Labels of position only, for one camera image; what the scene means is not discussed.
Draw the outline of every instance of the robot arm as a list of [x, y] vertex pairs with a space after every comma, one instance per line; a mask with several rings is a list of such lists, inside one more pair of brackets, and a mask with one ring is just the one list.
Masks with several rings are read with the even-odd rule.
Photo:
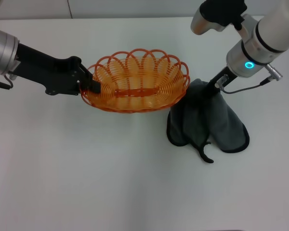
[[[92, 80], [92, 74], [81, 64], [80, 58], [53, 58], [0, 31], [0, 75], [6, 74], [10, 78], [20, 76], [40, 83], [45, 86], [45, 92], [49, 95], [78, 95], [79, 88], [96, 93], [101, 91], [100, 83]], [[0, 82], [0, 88], [11, 87]]]
[[282, 0], [259, 22], [248, 14], [241, 16], [246, 9], [244, 0], [206, 0], [193, 18], [191, 29], [197, 35], [209, 29], [223, 31], [232, 23], [242, 37], [228, 52], [227, 67], [208, 84], [207, 96], [237, 76], [251, 77], [263, 67], [271, 75], [269, 81], [282, 78], [270, 63], [289, 48], [289, 0]]

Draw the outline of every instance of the wall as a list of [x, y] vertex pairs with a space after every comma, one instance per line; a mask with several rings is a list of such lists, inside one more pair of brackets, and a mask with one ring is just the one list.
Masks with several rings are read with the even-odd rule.
[[[192, 16], [204, 0], [69, 0], [73, 18]], [[245, 0], [247, 12], [267, 14], [279, 0]], [[0, 19], [70, 18], [67, 0], [4, 0]]]

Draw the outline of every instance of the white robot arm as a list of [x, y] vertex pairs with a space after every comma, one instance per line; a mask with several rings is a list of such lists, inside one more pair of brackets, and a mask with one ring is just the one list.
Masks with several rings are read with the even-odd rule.
[[201, 35], [209, 29], [223, 31], [232, 23], [242, 37], [227, 54], [227, 67], [210, 81], [208, 96], [227, 86], [236, 77], [251, 77], [265, 67], [270, 77], [263, 82], [282, 78], [270, 63], [289, 49], [289, 0], [282, 0], [259, 22], [246, 10], [244, 0], [206, 0], [197, 10], [192, 31]]

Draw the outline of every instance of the orange basket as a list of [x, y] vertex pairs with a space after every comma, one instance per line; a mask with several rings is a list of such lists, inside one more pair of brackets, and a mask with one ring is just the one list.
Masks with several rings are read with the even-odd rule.
[[[135, 56], [136, 52], [144, 55]], [[187, 65], [161, 50], [119, 51], [101, 58], [90, 69], [94, 70], [93, 79], [101, 83], [101, 93], [80, 90], [81, 97], [88, 105], [109, 112], [151, 112], [171, 107], [185, 95], [190, 83]]]

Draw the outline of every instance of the dark gray towel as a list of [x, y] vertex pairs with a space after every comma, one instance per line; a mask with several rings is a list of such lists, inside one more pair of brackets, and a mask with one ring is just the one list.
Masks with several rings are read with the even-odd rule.
[[204, 154], [204, 146], [210, 144], [210, 135], [225, 153], [245, 150], [250, 143], [250, 137], [244, 124], [220, 93], [203, 101], [199, 94], [206, 84], [196, 79], [190, 84], [186, 95], [171, 107], [167, 136], [173, 145], [191, 144], [205, 162], [213, 163], [214, 161]]

